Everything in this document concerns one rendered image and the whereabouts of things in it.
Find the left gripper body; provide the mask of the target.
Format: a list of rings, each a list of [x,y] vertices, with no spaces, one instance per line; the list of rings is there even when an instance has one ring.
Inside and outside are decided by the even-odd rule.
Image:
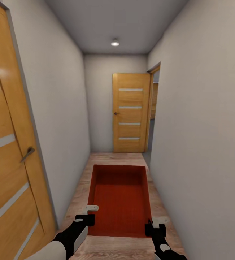
[[[77,218],[85,218],[88,222],[87,226],[94,226],[95,225],[95,214],[88,214],[88,215],[80,215],[80,214],[77,214],[75,216],[75,219]]]

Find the storage box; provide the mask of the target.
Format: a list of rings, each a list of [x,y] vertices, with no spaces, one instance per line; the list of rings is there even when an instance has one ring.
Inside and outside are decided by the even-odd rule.
[[[145,224],[152,224],[145,166],[94,165],[88,205],[99,206],[89,236],[151,238]]]

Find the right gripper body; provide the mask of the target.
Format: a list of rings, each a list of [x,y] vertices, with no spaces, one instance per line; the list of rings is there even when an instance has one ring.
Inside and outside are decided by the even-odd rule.
[[[162,235],[166,237],[166,226],[164,224],[159,224],[159,229],[155,229],[152,224],[149,222],[145,224],[145,235],[152,237],[152,240],[156,235]]]

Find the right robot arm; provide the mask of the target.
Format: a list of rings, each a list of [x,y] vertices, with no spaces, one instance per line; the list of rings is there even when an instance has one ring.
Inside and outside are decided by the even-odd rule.
[[[184,255],[180,255],[169,247],[166,237],[166,226],[161,223],[169,223],[168,217],[153,217],[152,224],[145,224],[145,235],[152,237],[155,250],[154,260],[187,260]]]

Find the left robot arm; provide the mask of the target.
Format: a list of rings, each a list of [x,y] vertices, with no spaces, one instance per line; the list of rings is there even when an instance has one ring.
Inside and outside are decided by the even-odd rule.
[[[84,205],[82,215],[77,214],[75,220],[55,239],[35,254],[24,260],[69,260],[87,237],[88,226],[95,225],[95,214],[88,211],[98,211],[97,205]]]

